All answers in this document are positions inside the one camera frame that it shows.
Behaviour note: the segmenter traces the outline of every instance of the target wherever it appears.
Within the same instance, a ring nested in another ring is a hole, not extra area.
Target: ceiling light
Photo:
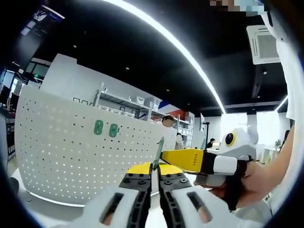
[[[288,100],[288,96],[286,96],[281,104],[275,109],[275,112],[279,111],[279,109],[285,104],[285,102]]]
[[[122,0],[103,0],[106,2],[109,2],[111,4],[114,4],[136,16],[138,16],[140,19],[144,20],[148,24],[150,24],[153,28],[155,28],[157,31],[159,31],[161,34],[163,34],[192,64],[192,66],[197,70],[199,75],[202,77],[202,79],[205,81],[206,85],[208,86],[209,90],[213,94],[214,98],[216,99],[218,105],[220,106],[222,113],[226,114],[226,111],[224,109],[224,105],[222,104],[219,95],[215,91],[212,83],[210,82],[209,78],[205,74],[205,72],[202,70],[200,65],[197,63],[197,61],[194,59],[194,57],[190,54],[190,52],[160,23],[158,23],[156,20],[154,20],[152,17],[150,17],[145,12],[141,11],[140,9],[136,8],[135,6],[122,1]]]

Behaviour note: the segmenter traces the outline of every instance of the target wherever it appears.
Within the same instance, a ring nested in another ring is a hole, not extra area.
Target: air conditioning unit
[[[276,38],[265,25],[247,26],[246,29],[254,65],[281,62],[276,51]]]

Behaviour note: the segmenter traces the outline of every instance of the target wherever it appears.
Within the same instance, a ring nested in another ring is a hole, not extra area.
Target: hand
[[[245,177],[242,178],[245,192],[239,199],[237,208],[246,207],[255,202],[261,201],[276,186],[271,177],[268,167],[263,167],[255,162],[248,163]],[[210,192],[222,198],[225,194],[225,184],[213,188],[212,186],[203,186],[212,188]]]

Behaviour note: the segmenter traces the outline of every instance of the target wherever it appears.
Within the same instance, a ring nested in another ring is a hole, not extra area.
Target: black ceiling
[[[224,7],[209,6],[208,0],[127,2],[151,15],[189,50],[223,104],[228,105],[228,112],[274,110],[277,103],[273,102],[286,95],[281,64],[252,64],[246,26],[263,24],[260,16],[227,12]],[[181,109],[205,116],[220,115],[215,99],[196,70],[146,22],[101,0],[48,3],[66,20],[35,57],[52,61],[57,53],[69,55],[77,58],[78,64],[127,82]]]

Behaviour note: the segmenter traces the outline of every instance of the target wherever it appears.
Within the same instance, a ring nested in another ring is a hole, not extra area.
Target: perforated white panel
[[[94,133],[96,120],[104,125]],[[110,137],[111,124],[119,132]],[[102,188],[118,185],[128,168],[152,162],[158,142],[173,150],[176,130],[46,94],[24,86],[15,145],[26,189],[57,202],[86,204]],[[153,192],[158,190],[154,175]]]

